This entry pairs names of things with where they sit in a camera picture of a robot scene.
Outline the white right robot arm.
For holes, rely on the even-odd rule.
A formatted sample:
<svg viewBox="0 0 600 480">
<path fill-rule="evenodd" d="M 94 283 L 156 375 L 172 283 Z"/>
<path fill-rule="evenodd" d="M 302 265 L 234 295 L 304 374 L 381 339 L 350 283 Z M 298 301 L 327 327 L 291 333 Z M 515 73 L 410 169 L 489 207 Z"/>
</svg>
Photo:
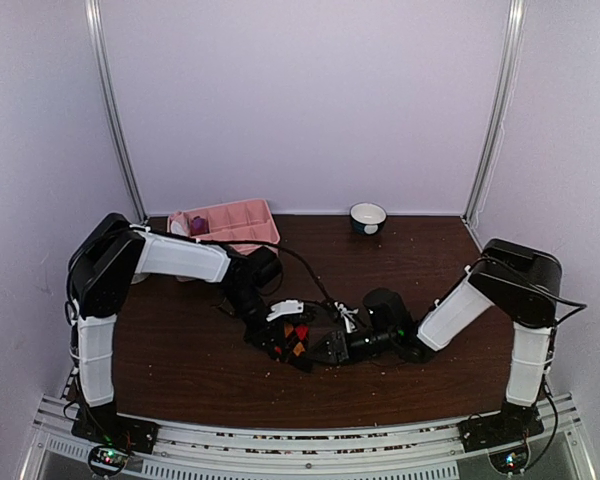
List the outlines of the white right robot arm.
<svg viewBox="0 0 600 480">
<path fill-rule="evenodd" d="M 503 239 L 490 240 L 480 256 L 424 316 L 416 320 L 401 295 L 376 288 L 363 299 L 370 325 L 327 333 L 309 349 L 309 358 L 344 366 L 392 350 L 407 363 L 424 364 L 485 316 L 501 319 L 512 347 L 508 379 L 492 430 L 510 442 L 536 415 L 536 403 L 557 328 L 563 266 L 554 255 Z"/>
</svg>

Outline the black red yellow argyle sock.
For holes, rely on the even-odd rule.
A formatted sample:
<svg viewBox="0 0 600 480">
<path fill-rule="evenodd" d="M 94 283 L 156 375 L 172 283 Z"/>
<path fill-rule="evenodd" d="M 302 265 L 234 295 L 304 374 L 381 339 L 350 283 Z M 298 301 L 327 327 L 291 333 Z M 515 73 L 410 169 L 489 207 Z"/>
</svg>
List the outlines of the black red yellow argyle sock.
<svg viewBox="0 0 600 480">
<path fill-rule="evenodd" d="M 313 362 L 308 358 L 309 325 L 282 322 L 274 326 L 269 341 L 269 355 L 279 363 L 285 363 L 304 373 L 311 373 Z"/>
</svg>

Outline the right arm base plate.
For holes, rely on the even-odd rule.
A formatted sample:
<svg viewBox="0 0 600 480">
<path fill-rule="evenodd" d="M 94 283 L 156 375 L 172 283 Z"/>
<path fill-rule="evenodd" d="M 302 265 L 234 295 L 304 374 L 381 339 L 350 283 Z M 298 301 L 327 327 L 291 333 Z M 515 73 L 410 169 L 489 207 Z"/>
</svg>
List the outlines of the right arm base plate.
<svg viewBox="0 0 600 480">
<path fill-rule="evenodd" d="M 544 425 L 537 414 L 506 413 L 473 416 L 458 423 L 459 437 L 465 452 L 523 442 L 542 434 Z"/>
</svg>

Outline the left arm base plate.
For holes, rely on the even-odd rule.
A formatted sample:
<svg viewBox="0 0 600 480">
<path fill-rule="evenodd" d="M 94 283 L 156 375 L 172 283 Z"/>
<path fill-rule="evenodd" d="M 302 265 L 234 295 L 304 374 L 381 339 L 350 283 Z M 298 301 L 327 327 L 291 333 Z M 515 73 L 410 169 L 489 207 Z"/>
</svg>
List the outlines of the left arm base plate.
<svg viewBox="0 0 600 480">
<path fill-rule="evenodd" d="M 73 436 L 125 452 L 151 454 L 158 436 L 157 423 L 120 416 L 115 410 L 81 407 L 73 422 Z"/>
</svg>

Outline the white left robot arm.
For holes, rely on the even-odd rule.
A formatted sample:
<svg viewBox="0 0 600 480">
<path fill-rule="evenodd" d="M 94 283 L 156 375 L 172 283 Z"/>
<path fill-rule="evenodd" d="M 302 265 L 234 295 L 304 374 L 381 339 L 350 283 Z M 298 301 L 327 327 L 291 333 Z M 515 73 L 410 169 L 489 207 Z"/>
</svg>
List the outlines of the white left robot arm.
<svg viewBox="0 0 600 480">
<path fill-rule="evenodd" d="M 124 433 L 113 386 L 113 343 L 117 317 L 137 275 L 189 277 L 218 285 L 246 327 L 246 342 L 276 361 L 311 372 L 303 303 L 287 300 L 269 306 L 261 294 L 282 272 L 277 246 L 251 240 L 253 252 L 241 254 L 239 244 L 154 232 L 110 213 L 71 256 L 65 302 L 71 354 L 79 374 L 84 425 L 101 443 L 113 444 Z"/>
</svg>

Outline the maroon purple striped sock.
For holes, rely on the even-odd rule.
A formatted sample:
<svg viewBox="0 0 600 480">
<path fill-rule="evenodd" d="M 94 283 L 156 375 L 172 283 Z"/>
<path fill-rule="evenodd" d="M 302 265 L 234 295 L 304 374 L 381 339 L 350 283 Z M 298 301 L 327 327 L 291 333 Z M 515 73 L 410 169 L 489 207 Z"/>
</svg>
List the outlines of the maroon purple striped sock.
<svg viewBox="0 0 600 480">
<path fill-rule="evenodd" d="M 202 216 L 194 216 L 189 219 L 191 236 L 206 235 L 210 232 L 208 220 Z"/>
</svg>

